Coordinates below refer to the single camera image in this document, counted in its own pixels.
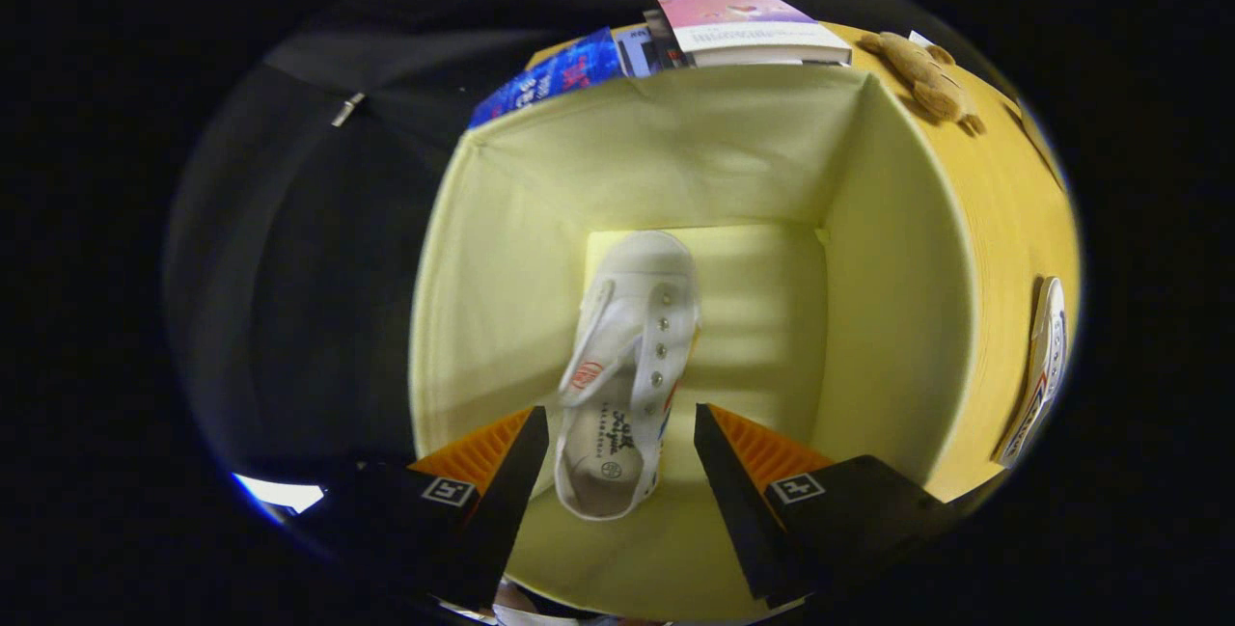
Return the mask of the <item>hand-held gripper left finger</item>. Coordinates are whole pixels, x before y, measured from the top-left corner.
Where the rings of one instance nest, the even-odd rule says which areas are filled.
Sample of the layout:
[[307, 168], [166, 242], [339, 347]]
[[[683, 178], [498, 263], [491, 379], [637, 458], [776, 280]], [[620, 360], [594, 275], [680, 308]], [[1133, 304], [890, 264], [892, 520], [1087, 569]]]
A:
[[317, 543], [401, 598], [490, 607], [548, 442], [534, 405], [414, 462], [358, 461], [317, 504]]

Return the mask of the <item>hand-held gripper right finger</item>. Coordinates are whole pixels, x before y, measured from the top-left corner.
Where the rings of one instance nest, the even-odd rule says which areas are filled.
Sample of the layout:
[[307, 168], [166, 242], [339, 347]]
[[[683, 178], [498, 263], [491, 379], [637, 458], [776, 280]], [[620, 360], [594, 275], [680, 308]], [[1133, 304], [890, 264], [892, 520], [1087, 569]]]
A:
[[694, 449], [748, 591], [767, 607], [832, 601], [953, 528], [940, 503], [877, 456], [834, 462], [699, 403]]

